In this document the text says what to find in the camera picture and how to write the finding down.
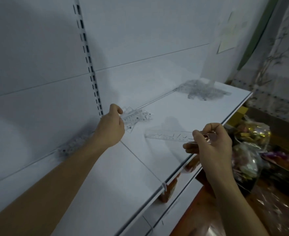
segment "white wall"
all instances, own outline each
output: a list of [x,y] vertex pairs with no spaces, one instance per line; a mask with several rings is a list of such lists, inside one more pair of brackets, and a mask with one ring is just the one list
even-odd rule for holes
[[[216,38],[210,45],[209,53],[201,77],[224,83],[237,73],[237,67],[244,55],[249,41],[258,25],[269,0],[225,0],[216,27]],[[221,43],[221,33],[228,23],[232,11],[244,13],[248,20],[237,47],[217,54]]]

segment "curtain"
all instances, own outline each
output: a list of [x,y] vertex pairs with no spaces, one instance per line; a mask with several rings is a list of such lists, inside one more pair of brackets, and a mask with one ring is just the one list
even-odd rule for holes
[[255,51],[232,85],[253,92],[249,107],[289,122],[289,0],[279,0]]

